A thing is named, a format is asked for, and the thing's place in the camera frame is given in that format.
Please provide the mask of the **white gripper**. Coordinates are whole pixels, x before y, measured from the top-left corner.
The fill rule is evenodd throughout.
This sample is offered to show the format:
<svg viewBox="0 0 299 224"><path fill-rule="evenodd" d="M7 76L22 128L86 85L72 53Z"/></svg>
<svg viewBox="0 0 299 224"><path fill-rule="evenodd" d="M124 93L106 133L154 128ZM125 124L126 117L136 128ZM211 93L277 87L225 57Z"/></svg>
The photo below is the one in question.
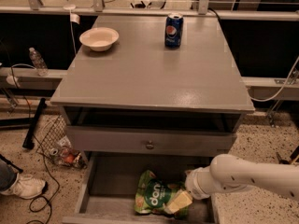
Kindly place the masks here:
<svg viewBox="0 0 299 224"><path fill-rule="evenodd" d="M189 206L192 204L192 198L206 199L215 191L214 179L208 167L186 170L184 173L186 190L180 189L166 205L164 211L167 214L175 214L180 209Z"/></svg>

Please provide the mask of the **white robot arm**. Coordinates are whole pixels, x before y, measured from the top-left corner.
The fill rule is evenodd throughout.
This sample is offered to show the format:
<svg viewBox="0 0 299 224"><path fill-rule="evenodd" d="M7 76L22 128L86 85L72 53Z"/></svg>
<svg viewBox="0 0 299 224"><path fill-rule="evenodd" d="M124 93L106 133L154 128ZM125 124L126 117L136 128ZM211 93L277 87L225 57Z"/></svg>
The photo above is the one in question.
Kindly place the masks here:
<svg viewBox="0 0 299 224"><path fill-rule="evenodd" d="M215 193L233 193L258 187L299 201L299 166L297 164L258 163L230 154L220 154L205 168L191 170L181 189L167 204L167 214L209 198Z"/></svg>

